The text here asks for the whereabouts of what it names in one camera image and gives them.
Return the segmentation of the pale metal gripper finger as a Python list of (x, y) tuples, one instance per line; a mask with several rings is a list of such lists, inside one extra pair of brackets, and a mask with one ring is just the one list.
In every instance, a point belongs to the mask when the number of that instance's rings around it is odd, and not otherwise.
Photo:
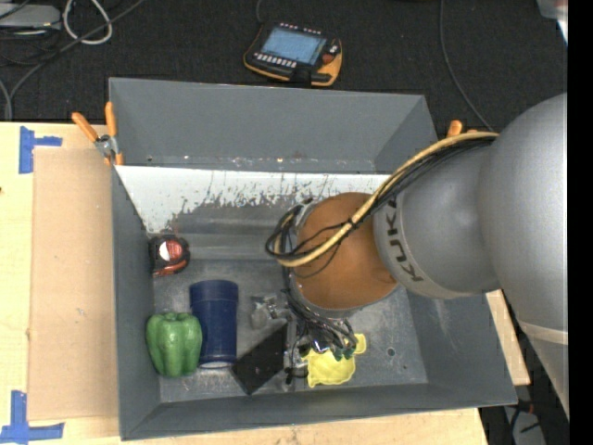
[(300, 356), (284, 358), (283, 390), (294, 390), (298, 381), (306, 380), (309, 375), (309, 364)]
[(251, 296), (250, 300), (250, 325), (253, 329), (262, 329), (270, 322), (286, 321), (289, 318), (287, 303), (276, 294)]

